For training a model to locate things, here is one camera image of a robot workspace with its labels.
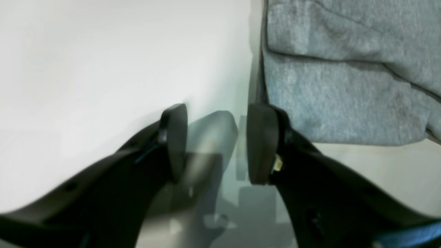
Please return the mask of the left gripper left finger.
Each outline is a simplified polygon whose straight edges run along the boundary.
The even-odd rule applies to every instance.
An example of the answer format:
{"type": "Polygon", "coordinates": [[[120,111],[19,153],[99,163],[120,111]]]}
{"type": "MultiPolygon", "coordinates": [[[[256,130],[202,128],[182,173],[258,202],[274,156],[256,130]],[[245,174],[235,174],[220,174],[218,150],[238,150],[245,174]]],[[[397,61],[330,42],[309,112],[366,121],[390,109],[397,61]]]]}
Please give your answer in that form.
{"type": "Polygon", "coordinates": [[[185,104],[45,196],[1,215],[1,240],[22,248],[133,248],[145,214],[185,168],[185,104]]]}

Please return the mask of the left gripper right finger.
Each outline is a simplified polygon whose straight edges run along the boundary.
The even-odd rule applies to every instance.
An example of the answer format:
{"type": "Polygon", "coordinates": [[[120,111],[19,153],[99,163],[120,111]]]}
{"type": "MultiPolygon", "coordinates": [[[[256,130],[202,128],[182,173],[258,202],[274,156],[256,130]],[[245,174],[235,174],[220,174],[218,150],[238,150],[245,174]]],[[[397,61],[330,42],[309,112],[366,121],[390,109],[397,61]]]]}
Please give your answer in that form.
{"type": "Polygon", "coordinates": [[[247,160],[253,185],[277,188],[300,248],[440,247],[440,218],[411,210],[322,154],[280,108],[249,105],[247,160]]]}

